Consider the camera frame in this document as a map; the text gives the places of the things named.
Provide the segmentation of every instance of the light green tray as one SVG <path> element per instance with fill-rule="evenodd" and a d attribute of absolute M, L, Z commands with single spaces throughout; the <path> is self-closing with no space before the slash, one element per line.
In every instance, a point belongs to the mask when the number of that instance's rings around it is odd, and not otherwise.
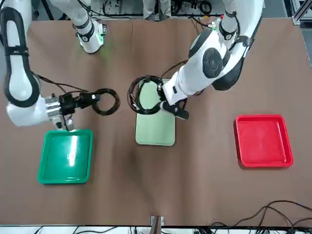
<path fill-rule="evenodd" d="M 42 184 L 85 183 L 90 175 L 93 133 L 89 129 L 46 133 L 38 171 Z"/>
<path fill-rule="evenodd" d="M 153 82 L 144 84 L 140 101 L 144 108 L 152 108 L 159 102 L 157 85 Z M 141 145 L 172 146 L 175 143 L 176 118 L 165 111 L 154 115 L 136 115 L 136 142 Z"/>

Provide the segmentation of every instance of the cable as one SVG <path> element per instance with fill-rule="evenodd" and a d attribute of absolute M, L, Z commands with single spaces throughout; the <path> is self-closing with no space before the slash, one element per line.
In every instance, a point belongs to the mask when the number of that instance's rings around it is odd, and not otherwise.
<path fill-rule="evenodd" d="M 75 234 L 75 232 L 78 230 L 80 226 L 77 226 L 76 229 L 74 230 L 73 234 Z"/>
<path fill-rule="evenodd" d="M 43 226 L 41 226 L 40 228 L 38 228 L 38 229 L 34 232 L 34 234 L 37 234 L 42 228 L 43 228 Z"/>
<path fill-rule="evenodd" d="M 167 71 L 165 71 L 165 72 L 161 75 L 161 78 L 163 78 L 168 72 L 170 72 L 172 69 L 178 67 L 179 65 L 181 65 L 181 64 L 184 65 L 185 63 L 187 63 L 187 61 L 188 61 L 188 59 L 183 60 L 183 61 L 178 62 L 177 64 L 173 65 L 172 67 L 170 67 Z"/>
<path fill-rule="evenodd" d="M 80 0 L 77 0 L 79 2 L 79 4 L 87 11 L 87 12 L 93 12 L 94 14 L 97 14 L 98 16 L 106 16 L 106 17 L 109 17 L 109 18 L 113 18 L 113 19 L 130 19 L 130 17 L 111 17 L 110 15 L 106 14 L 105 12 L 105 5 L 107 3 L 108 0 L 106 0 L 105 4 L 104 4 L 104 7 L 103 7 L 103 12 L 104 14 L 101 14 L 99 12 L 96 12 L 94 10 L 92 10 L 91 8 L 88 8 L 83 2 L 81 2 Z"/>
<path fill-rule="evenodd" d="M 237 44 L 237 38 L 240 36 L 240 23 L 238 21 L 238 18 L 237 18 L 235 11 L 233 12 L 233 14 L 234 14 L 234 18 L 235 18 L 236 24 L 237 24 L 237 34 L 236 34 L 236 39 L 235 39 L 234 43 L 230 46 L 229 50 L 232 50 L 234 48 L 234 46 Z"/>
<path fill-rule="evenodd" d="M 81 234 L 81 233 L 99 233 L 99 234 L 102 234 L 102 233 L 106 233 L 106 232 L 109 232 L 110 230 L 112 229 L 115 229 L 117 227 L 112 227 L 110 229 L 107 229 L 105 231 L 102 231 L 102 232 L 98 232 L 98 231 L 93 231 L 93 230 L 89 230 L 89 231 L 82 231 L 82 232 L 78 232 L 78 233 L 75 233 L 75 234 Z"/>
<path fill-rule="evenodd" d="M 198 17 L 198 19 L 197 19 L 200 23 L 201 23 L 201 21 L 200 21 L 200 18 Z M 196 22 L 197 23 L 197 22 Z M 200 24 L 200 26 L 201 26 L 201 29 L 204 31 L 204 26 L 203 25 L 201 25 Z"/>
<path fill-rule="evenodd" d="M 3 6 L 3 4 L 4 4 L 4 1 L 5 0 L 2 0 L 1 3 L 0 3 L 0 10 L 1 10 L 1 7 Z"/>
<path fill-rule="evenodd" d="M 163 81 L 159 77 L 143 76 L 143 77 L 136 78 L 129 87 L 128 94 L 127 94 L 128 104 L 129 104 L 129 107 L 138 114 L 153 115 L 160 110 L 159 104 L 162 101 L 165 101 L 164 99 L 160 98 L 160 102 L 157 103 L 151 109 L 144 109 L 142 107 L 141 102 L 140 102 L 140 94 L 141 94 L 143 86 L 150 81 L 157 85 L 157 90 L 159 87 L 163 85 Z"/>
<path fill-rule="evenodd" d="M 195 19 L 195 17 L 194 17 L 194 16 L 190 16 L 190 17 L 189 17 L 189 19 L 194 20 L 196 23 L 200 24 L 202 27 L 207 27 L 207 28 L 208 28 L 208 25 L 207 25 L 207 24 L 202 23 L 202 22 L 200 21 L 200 19 L 199 19 L 199 18 L 198 18 L 198 19 Z"/>
<path fill-rule="evenodd" d="M 267 206 L 270 206 L 270 205 L 275 204 L 275 203 L 283 203 L 283 202 L 291 203 L 291 204 L 300 206 L 300 207 L 302 207 L 302 208 L 304 208 L 304 209 L 307 209 L 307 210 L 309 210 L 309 211 L 312 211 L 312 209 L 311 209 L 310 207 L 301 205 L 301 204 L 299 204 L 299 203 L 297 203 L 297 202 L 294 202 L 294 201 L 288 201 L 288 200 L 276 200 L 276 201 L 272 201 L 272 202 L 270 202 Z M 260 221 L 260 223 L 259 223 L 259 226 L 261 226 L 261 224 L 262 224 L 262 222 L 263 222 L 263 219 L 264 219 L 264 216 L 262 217 L 262 219 L 261 219 L 261 221 Z"/>
<path fill-rule="evenodd" d="M 203 5 L 208 5 L 209 10 L 206 11 L 206 10 L 204 9 Z M 204 0 L 204 1 L 202 1 L 202 2 L 199 4 L 199 10 L 200 10 L 203 14 L 209 15 L 209 14 L 212 12 L 213 7 L 211 6 L 211 3 L 210 3 L 209 1 Z"/>

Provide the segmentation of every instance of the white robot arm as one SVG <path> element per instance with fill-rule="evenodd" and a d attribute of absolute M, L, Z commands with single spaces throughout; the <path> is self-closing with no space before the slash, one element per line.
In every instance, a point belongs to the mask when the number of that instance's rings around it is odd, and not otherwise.
<path fill-rule="evenodd" d="M 237 82 L 260 24 L 263 0 L 223 1 L 225 15 L 216 21 L 216 30 L 208 28 L 198 35 L 191 45 L 187 63 L 166 84 L 160 87 L 162 81 L 155 82 L 161 100 L 158 109 L 188 119 L 185 105 L 180 107 L 188 96 L 211 84 L 216 90 L 223 91 Z M 137 112 L 141 105 L 134 100 L 130 97 L 135 107 L 132 109 Z"/>
<path fill-rule="evenodd" d="M 94 53 L 103 45 L 102 25 L 90 20 L 87 11 L 78 1 L 53 0 L 52 3 L 72 19 L 80 44 L 87 53 Z M 73 114 L 77 107 L 82 109 L 92 105 L 100 115 L 114 113 L 119 107 L 119 98 L 111 89 L 100 89 L 93 93 L 84 91 L 78 97 L 73 97 L 72 94 L 46 98 L 41 96 L 39 76 L 31 71 L 28 61 L 26 33 L 31 17 L 31 0 L 4 0 L 0 11 L 7 70 L 4 94 L 9 100 L 6 110 L 11 121 L 17 126 L 52 121 L 57 129 L 71 130 L 72 120 L 65 120 L 64 116 Z M 101 111 L 96 104 L 104 93 L 113 95 L 116 100 L 107 112 Z"/>

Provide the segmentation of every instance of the table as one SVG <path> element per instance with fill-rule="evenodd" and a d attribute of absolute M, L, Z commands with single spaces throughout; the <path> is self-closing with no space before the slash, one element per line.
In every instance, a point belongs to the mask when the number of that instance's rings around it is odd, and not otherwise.
<path fill-rule="evenodd" d="M 96 90 L 115 89 L 120 109 L 102 117 L 78 110 L 79 128 L 94 132 L 91 175 L 81 185 L 37 182 L 40 152 L 52 124 L 15 127 L 1 93 L 0 223 L 149 225 L 232 225 L 272 200 L 312 207 L 312 78 L 299 27 L 291 19 L 263 19 L 238 83 L 226 92 L 207 88 L 189 98 L 188 121 L 176 120 L 172 147 L 139 146 L 136 114 L 128 107 L 130 83 L 160 76 L 187 58 L 197 36 L 189 19 L 153 23 L 109 21 L 105 47 L 93 55 L 80 47 L 71 22 L 33 22 L 28 31 L 31 68 L 54 81 Z M 47 96 L 58 88 L 43 84 Z M 109 97 L 100 107 L 113 102 Z M 282 114 L 294 164 L 288 169 L 246 170 L 238 164 L 233 121 L 239 114 Z M 274 207 L 290 219 L 311 216 L 291 204 Z M 259 217 L 241 225 L 257 225 Z M 311 226 L 311 222 L 302 225 Z M 264 225 L 285 226 L 268 212 Z"/>

